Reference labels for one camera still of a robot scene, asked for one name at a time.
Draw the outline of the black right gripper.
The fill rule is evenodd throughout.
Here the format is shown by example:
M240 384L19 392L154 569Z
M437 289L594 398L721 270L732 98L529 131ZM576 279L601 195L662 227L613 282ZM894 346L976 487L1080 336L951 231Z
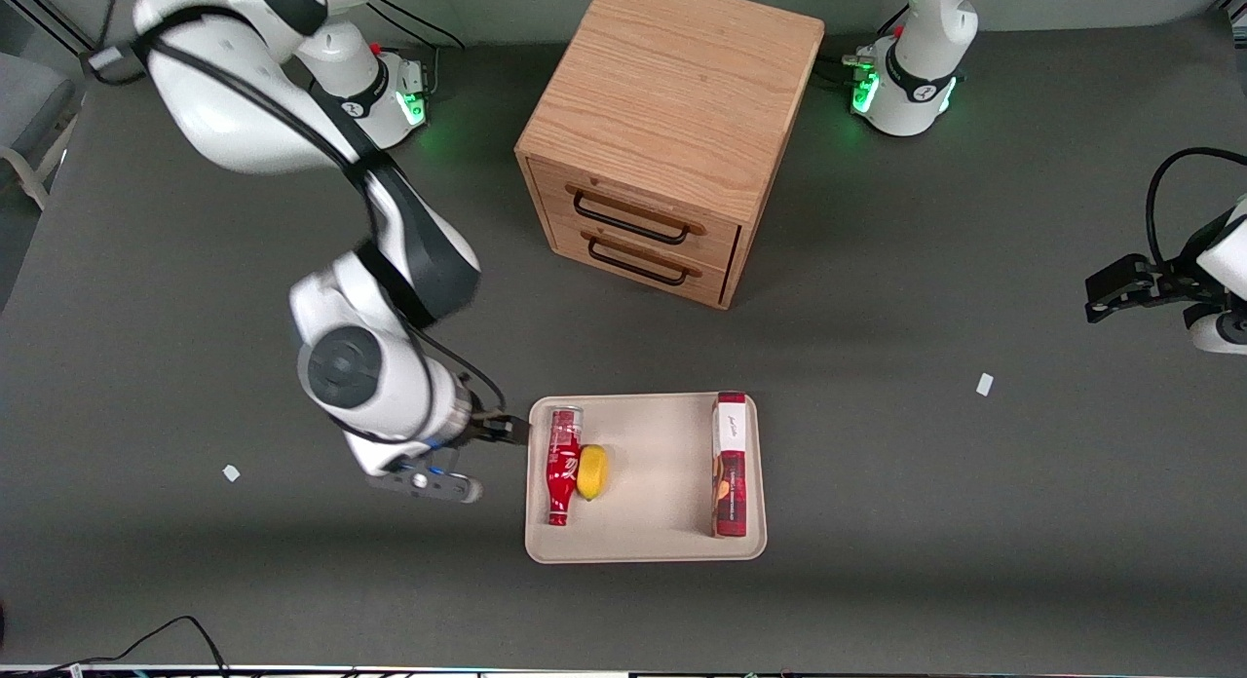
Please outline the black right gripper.
M503 410L474 410L459 434L458 447L469 442L499 442L527 447L530 424Z

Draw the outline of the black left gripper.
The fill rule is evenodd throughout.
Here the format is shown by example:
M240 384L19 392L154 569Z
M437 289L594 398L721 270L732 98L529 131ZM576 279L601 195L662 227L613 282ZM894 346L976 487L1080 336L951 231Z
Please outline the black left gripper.
M1096 324L1124 310L1152 308L1156 304L1156 269L1162 295L1203 305L1228 305L1228 290L1197 262L1226 236L1228 233L1193 233L1176 255L1165 259L1157 233L1150 233L1153 264L1141 253L1127 253L1085 280L1086 322Z

